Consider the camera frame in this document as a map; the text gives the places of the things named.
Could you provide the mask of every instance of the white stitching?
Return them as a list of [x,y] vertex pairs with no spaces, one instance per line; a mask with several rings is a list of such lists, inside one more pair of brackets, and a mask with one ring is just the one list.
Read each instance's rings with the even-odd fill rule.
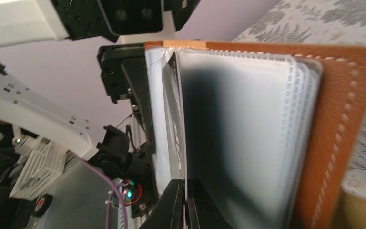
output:
[[[325,60],[333,60],[334,57],[325,57],[324,58]],[[336,59],[336,61],[338,62],[345,62],[346,59],[343,59],[343,58],[338,58]],[[350,66],[354,67],[356,66],[357,64],[354,63],[354,62],[349,62],[348,63]],[[357,69],[353,69],[352,70],[352,76],[353,77],[357,77],[360,75],[360,72],[357,70]],[[356,88],[357,87],[357,81],[354,79],[350,82],[350,86],[352,87],[352,89]],[[354,92],[349,92],[348,94],[348,99],[349,99],[349,103],[354,99],[355,97],[355,94]],[[342,132],[344,132],[345,130],[345,126],[344,126],[344,123],[348,121],[348,116],[346,115],[346,112],[349,112],[351,110],[351,105],[349,103],[346,103],[345,104],[345,112],[342,114],[342,123],[339,124],[339,127],[338,127],[338,130],[337,130],[337,133],[335,135],[335,140],[336,140],[336,143],[333,144],[333,153],[330,155],[330,160],[329,162],[327,163],[327,169],[325,171],[325,178],[323,179],[323,182],[322,182],[322,187],[321,187],[321,192],[318,196],[318,202],[316,204],[316,207],[315,207],[315,211],[314,211],[314,215],[312,217],[312,222],[311,222],[311,229],[314,229],[315,228],[315,224],[316,222],[318,221],[319,219],[319,213],[320,213],[320,210],[321,210],[321,207],[323,205],[323,200],[324,200],[324,197],[325,197],[325,192],[326,192],[326,189],[327,189],[327,186],[328,186],[328,181],[330,179],[330,175],[334,169],[334,166],[335,166],[335,163],[336,163],[336,156],[339,152],[339,147],[337,145],[337,143],[340,143],[341,140],[342,140],[342,137],[340,136],[340,134]]]
[[[161,45],[147,45],[146,47],[161,47]],[[202,50],[209,50],[207,47],[193,47],[193,46],[187,46],[187,45],[171,45],[167,46],[168,48],[188,48],[188,49],[202,49]]]

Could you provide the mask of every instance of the leather wallet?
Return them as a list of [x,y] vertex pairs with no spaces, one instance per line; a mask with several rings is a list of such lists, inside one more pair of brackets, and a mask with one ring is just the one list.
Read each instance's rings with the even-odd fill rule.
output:
[[366,110],[366,47],[289,43],[153,41],[145,48],[262,52],[319,61],[323,74],[290,228],[327,228]]

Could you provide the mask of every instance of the fern pattern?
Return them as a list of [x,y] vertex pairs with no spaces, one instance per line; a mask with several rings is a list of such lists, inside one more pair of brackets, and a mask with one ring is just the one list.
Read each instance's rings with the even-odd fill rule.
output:
[[260,33],[256,36],[259,42],[303,42],[311,35],[308,33],[309,28],[301,32],[298,25],[293,30],[290,30],[289,24],[285,24],[282,28],[279,25],[267,32]]
[[345,26],[360,24],[366,26],[366,0],[339,0],[337,8],[326,11],[321,19],[324,23],[340,21]]

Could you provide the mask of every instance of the black mount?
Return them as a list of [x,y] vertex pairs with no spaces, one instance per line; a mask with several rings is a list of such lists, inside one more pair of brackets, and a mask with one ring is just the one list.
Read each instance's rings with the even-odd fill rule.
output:
[[129,99],[132,111],[145,131],[148,147],[155,153],[151,101],[143,44],[102,46],[97,58],[106,93],[117,103]]
[[110,179],[130,179],[142,186],[142,196],[131,205],[132,217],[147,214],[158,202],[158,191],[155,183],[155,173],[152,163],[151,148],[147,143],[138,147],[137,151],[129,153],[130,139],[128,134],[112,126],[104,127],[106,135],[99,149],[89,163],[99,167]]
[[186,200],[184,180],[171,180],[140,229],[183,229],[183,215],[190,229],[232,229],[198,179],[188,188]]
[[[164,0],[165,11],[173,14],[176,31],[186,24],[199,2]],[[120,35],[163,29],[161,0],[51,0],[51,3],[71,40],[102,36],[116,42]]]

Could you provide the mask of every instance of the purple cable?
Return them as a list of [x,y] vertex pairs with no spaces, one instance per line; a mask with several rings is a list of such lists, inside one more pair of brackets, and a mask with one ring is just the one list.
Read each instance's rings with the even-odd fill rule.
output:
[[121,209],[119,209],[119,210],[122,210],[122,218],[124,220],[124,229],[128,229],[127,209],[125,208],[125,202],[123,201],[123,198],[121,196],[121,193],[120,193],[119,189],[117,188],[117,185],[115,183],[113,183],[112,180],[110,180],[110,178],[108,178],[105,174],[101,173],[94,166],[90,165],[87,161],[83,160],[82,158],[79,158],[79,160],[88,169],[92,170],[94,173],[96,173],[97,175],[99,175],[101,178],[103,178],[103,180],[105,180],[107,182],[107,184],[110,185],[110,187],[112,187],[113,192],[116,194],[117,198],[119,199],[119,203],[121,205]]

